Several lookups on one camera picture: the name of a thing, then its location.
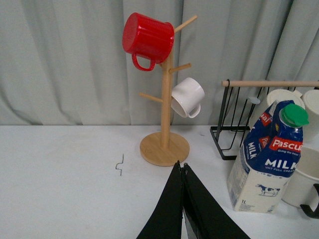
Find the curtain fold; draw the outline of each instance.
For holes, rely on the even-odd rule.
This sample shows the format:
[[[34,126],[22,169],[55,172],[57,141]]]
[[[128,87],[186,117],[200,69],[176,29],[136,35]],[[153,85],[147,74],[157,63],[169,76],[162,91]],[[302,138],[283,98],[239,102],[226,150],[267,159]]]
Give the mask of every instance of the curtain fold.
[[[172,124],[217,124],[222,80],[318,80],[317,1],[0,0],[0,124],[160,124],[139,92],[161,97],[161,68],[122,48],[135,11],[175,27],[198,16],[175,36],[174,66],[192,67],[173,85],[193,77],[206,95]]]

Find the wooden pole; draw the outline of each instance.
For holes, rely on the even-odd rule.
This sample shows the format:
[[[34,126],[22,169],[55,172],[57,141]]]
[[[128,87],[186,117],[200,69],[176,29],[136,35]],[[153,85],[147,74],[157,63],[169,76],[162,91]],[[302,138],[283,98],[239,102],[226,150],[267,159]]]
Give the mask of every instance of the wooden pole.
[[[161,92],[161,138],[160,145],[163,149],[169,147],[169,130],[170,130],[170,103],[171,103],[171,88],[172,88],[172,74],[169,72],[173,68],[173,49],[168,58],[162,63],[162,92]]]
[[[224,87],[319,87],[318,81],[222,81]]]

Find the milk carton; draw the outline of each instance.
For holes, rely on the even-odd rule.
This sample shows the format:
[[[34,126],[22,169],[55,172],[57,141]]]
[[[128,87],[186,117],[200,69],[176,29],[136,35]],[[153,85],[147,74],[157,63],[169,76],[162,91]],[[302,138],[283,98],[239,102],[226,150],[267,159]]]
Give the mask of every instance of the milk carton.
[[[248,133],[227,180],[235,211],[273,213],[300,159],[307,112],[274,102]]]

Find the white canister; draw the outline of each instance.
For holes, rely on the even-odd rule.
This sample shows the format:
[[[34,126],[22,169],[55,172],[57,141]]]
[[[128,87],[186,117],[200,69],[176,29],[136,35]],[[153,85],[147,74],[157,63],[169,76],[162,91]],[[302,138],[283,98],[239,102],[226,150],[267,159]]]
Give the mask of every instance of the white canister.
[[[267,95],[267,97],[261,101],[259,105],[255,106],[254,112],[249,119],[249,127],[252,128],[258,120],[258,118],[262,115],[262,113],[276,100],[278,100],[279,102],[293,100],[296,105],[305,108],[305,104],[303,100],[300,98],[301,95],[302,94],[299,91],[291,92],[283,89],[271,91]]]
[[[307,91],[302,100],[309,120],[309,124],[303,126],[304,141],[310,141],[319,133],[319,90]]]

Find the wooden rod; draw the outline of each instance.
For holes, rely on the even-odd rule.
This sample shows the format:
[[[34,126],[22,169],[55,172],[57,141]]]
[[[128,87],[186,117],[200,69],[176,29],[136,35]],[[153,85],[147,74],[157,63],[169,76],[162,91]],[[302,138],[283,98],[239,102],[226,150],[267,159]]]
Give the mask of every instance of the wooden rod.
[[[173,52],[172,49],[168,58],[162,63],[162,90],[161,99],[161,118],[160,118],[160,145],[163,149],[169,147],[169,129],[170,129],[170,104],[171,104],[171,88],[172,88],[172,74],[169,70],[173,67]]]
[[[156,101],[156,102],[159,102],[159,103],[163,103],[163,100],[160,99],[160,98],[157,98],[157,97],[154,97],[154,96],[150,96],[150,95],[142,93],[142,92],[139,92],[139,95],[141,97],[144,97],[144,98],[149,99],[151,101]]]
[[[223,87],[319,87],[319,81],[222,81]]]
[[[191,24],[193,21],[195,21],[197,19],[197,15],[191,17],[189,20],[187,20],[186,22],[182,23],[181,25],[179,25],[177,28],[174,29],[174,32],[177,33],[179,31],[181,31],[184,27],[186,27],[187,25]]]
[[[178,66],[178,67],[175,67],[175,68],[171,68],[168,72],[170,74],[176,72],[176,71],[180,71],[180,70],[184,70],[184,69],[187,69],[187,68],[190,68],[191,67],[191,64],[190,63],[187,63],[185,65],[181,65],[181,66]]]

